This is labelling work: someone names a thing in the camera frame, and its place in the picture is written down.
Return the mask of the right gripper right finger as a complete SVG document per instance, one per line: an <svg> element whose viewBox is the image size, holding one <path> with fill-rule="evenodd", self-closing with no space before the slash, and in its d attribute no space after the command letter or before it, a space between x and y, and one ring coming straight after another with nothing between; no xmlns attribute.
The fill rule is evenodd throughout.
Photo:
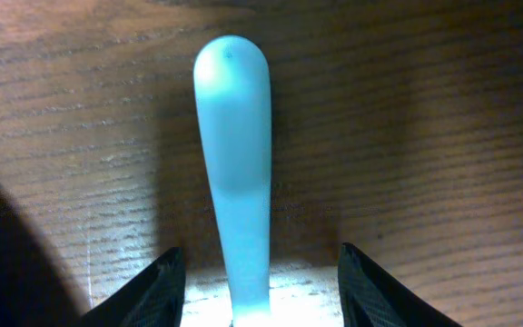
<svg viewBox="0 0 523 327"><path fill-rule="evenodd" d="M351 243L340 249L338 285L345 327L461 327Z"/></svg>

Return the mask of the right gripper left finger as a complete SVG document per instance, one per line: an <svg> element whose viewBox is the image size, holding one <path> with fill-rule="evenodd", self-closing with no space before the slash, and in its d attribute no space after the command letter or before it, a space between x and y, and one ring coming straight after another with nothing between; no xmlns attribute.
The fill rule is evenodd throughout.
<svg viewBox="0 0 523 327"><path fill-rule="evenodd" d="M186 271L183 252L173 247L118 292L86 313L81 327L179 327Z"/></svg>

